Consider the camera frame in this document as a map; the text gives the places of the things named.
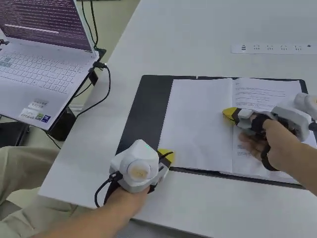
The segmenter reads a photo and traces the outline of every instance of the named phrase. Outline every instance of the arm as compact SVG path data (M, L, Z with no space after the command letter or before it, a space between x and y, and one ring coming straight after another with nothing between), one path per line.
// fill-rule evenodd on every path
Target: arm
M317 196L317 149L301 143L296 136L275 120L266 120L263 123L263 129L266 131L266 138L271 147L267 155L270 164L292 176ZM245 134L241 134L239 139L255 158L261 160L264 141L255 141Z
M131 194L117 189L106 205L38 234L34 238L112 238L144 205L148 189Z

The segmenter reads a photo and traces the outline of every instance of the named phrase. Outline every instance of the white table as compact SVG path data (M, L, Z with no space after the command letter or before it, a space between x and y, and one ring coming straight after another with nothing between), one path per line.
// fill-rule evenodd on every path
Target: white table
M276 2L142 0L108 62L110 97L78 119L40 195L95 207L144 74L304 79L317 93L317 56L230 53L241 42L317 42L314 0ZM86 106L105 95L107 81L105 73ZM310 238L317 234L317 198L306 190L170 172L136 218L213 238Z

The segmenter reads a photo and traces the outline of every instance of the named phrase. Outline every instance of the hand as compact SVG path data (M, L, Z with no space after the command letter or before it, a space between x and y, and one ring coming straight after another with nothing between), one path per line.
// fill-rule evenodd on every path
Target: hand
M149 190L150 187L142 192L129 193L120 187L109 197L105 206L116 207L120 210L120 213L132 218L144 206Z
M263 123L266 131L267 142L271 149L267 154L269 163L277 170L286 172L287 161L294 156L299 156L303 145L295 135L287 130L281 123L267 119ZM242 145L258 160L261 159L261 151L264 149L265 141L256 141L244 133L239 135Z

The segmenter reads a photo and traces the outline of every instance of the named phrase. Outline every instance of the power outlet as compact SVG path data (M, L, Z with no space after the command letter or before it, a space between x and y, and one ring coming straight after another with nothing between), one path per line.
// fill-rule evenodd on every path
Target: power outlet
M232 45L231 52L234 54L317 55L317 45L247 43Z

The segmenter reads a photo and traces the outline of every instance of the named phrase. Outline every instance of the wrist strap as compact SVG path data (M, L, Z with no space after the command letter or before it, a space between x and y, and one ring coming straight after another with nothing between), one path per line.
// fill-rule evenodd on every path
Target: wrist strap
M265 114L259 114L257 117L252 121L251 123L251 130L254 131L257 134L265 134L263 129L263 123L267 120L272 120L268 115ZM270 151L271 147L269 144L265 146L263 151L261 152L261 162L263 166L269 170L269 171L278 171L276 168L274 168L268 161L267 154Z

